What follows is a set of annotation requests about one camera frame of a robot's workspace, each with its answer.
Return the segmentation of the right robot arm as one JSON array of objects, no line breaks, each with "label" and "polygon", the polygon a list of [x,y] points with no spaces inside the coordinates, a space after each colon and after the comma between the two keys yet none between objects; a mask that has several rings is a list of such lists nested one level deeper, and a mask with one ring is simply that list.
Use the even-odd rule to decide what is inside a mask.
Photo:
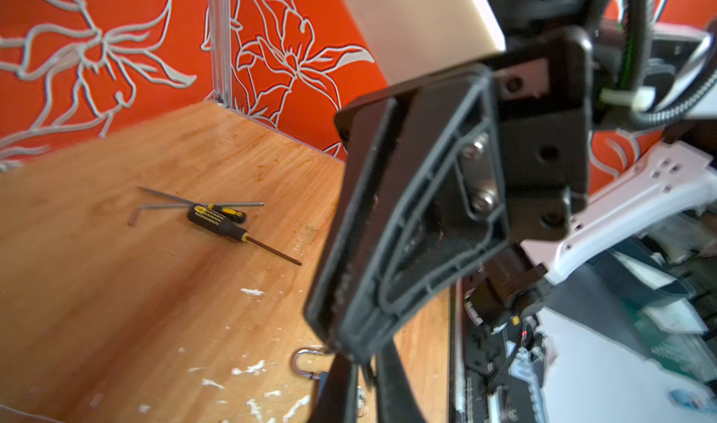
[{"label": "right robot arm", "polygon": [[716,81],[709,56],[670,106],[645,84],[653,0],[344,0],[388,88],[341,108],[349,159],[304,317],[360,364],[436,294],[474,275],[475,319],[537,312],[601,251],[712,202],[706,142],[658,143],[596,194],[603,126],[680,120]]}]

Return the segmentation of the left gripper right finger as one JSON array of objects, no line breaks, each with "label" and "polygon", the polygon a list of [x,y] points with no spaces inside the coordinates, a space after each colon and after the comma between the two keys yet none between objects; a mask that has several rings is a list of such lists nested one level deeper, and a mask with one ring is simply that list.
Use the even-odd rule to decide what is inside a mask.
[{"label": "left gripper right finger", "polygon": [[425,422],[393,340],[379,350],[375,366],[377,421]]}]

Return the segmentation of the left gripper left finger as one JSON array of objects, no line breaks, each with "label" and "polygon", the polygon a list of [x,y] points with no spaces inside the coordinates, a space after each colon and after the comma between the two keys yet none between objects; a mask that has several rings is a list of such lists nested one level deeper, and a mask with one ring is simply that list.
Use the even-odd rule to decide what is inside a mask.
[{"label": "left gripper left finger", "polygon": [[309,423],[358,421],[358,371],[358,365],[345,356],[334,356]]}]

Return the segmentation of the blue padlock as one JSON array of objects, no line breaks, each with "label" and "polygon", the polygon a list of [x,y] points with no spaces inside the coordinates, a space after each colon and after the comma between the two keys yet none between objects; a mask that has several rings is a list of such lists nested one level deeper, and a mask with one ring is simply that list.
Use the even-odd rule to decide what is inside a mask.
[{"label": "blue padlock", "polygon": [[315,404],[320,398],[329,377],[326,368],[321,370],[319,361],[326,361],[329,354],[323,346],[303,346],[297,348],[291,357],[291,370],[295,376],[300,376],[312,382],[312,402]]}]

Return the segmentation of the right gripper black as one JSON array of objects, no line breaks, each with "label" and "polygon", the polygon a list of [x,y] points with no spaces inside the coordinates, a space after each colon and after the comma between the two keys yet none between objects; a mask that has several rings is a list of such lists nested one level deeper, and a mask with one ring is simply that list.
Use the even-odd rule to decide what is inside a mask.
[{"label": "right gripper black", "polygon": [[[558,241],[587,205],[593,33],[610,0],[488,0],[506,50],[360,96],[334,122],[348,159],[304,306],[366,364],[438,292],[513,241]],[[493,75],[498,94],[494,91]],[[498,124],[507,210],[472,209],[460,158]]]}]

